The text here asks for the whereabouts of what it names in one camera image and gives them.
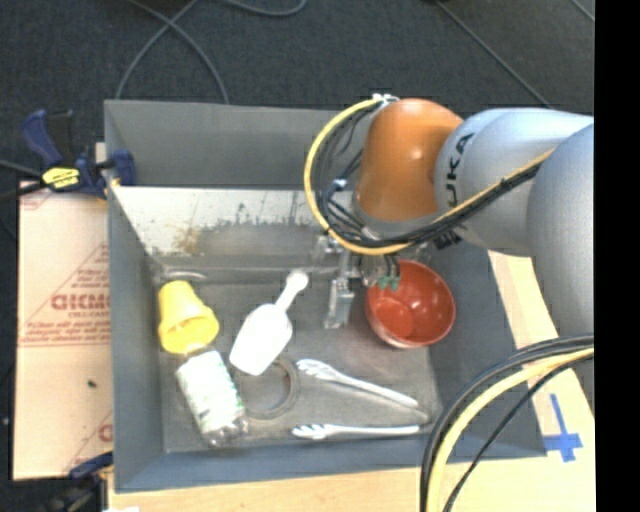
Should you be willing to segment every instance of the yellow cup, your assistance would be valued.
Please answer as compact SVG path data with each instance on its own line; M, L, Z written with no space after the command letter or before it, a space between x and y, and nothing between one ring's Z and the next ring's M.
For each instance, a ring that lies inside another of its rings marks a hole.
M188 354L215 339L218 319L187 281L171 281L158 292L162 347L173 354Z

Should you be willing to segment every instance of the plastic tongs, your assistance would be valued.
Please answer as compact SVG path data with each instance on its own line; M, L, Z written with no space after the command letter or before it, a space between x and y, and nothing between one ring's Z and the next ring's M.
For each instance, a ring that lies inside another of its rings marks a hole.
M411 409L420 408L420 404L418 403L418 401L408 395L404 395L402 393L399 393L398 391L378 386L377 384L372 384L371 382L349 377L348 375L340 373L338 370L328 365L327 363L323 363L322 361L317 361L315 359L300 359L296 363L296 366L298 367L298 370L317 379L361 389L363 391L381 396Z
M315 359L300 359L296 362L298 370L315 377L317 379L325 380L328 382L335 382L352 388L360 389L368 393L386 398L397 404L403 405L420 413L423 416L427 416L427 413L420 409L420 404L414 398L388 389L371 382L349 377L344 373L339 372L332 366L322 361ZM291 430L291 433L303 439L310 439L313 441L320 441L328 437L386 437L386 436L406 436L420 432L422 424L419 425L395 425L386 427L370 427L370 426L346 426L346 425L333 425L330 423L312 423L309 425L297 425Z

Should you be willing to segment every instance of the blue clamp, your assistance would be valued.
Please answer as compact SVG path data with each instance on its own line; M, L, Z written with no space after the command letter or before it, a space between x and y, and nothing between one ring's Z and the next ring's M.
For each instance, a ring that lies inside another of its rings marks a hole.
M106 199L107 183L102 171L108 168L115 168L121 185L135 185L135 164L126 149L115 150L100 163L87 153L73 155L71 117L71 111L49 116L41 109L22 123L21 131L27 145L43 159L44 185L54 192L81 192Z

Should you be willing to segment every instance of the cardboard sheet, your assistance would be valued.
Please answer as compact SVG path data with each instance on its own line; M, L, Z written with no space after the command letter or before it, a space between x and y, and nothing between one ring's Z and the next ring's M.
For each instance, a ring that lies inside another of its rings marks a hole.
M20 204L13 477L64 476L113 440L106 202Z

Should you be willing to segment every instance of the kuka logo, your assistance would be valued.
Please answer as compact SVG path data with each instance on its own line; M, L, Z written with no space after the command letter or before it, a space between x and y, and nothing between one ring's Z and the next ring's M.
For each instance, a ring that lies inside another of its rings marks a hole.
M463 135L460 137L458 142L456 143L456 151L457 155L449 158L449 172L447 173L447 190L450 192L449 197L449 206L454 208L458 206L458 191L456 190L456 180L458 179L458 175L456 171L458 170L458 166L462 161L462 154L464 153L464 147L469 141L471 137L473 137L474 133L469 133L467 135Z

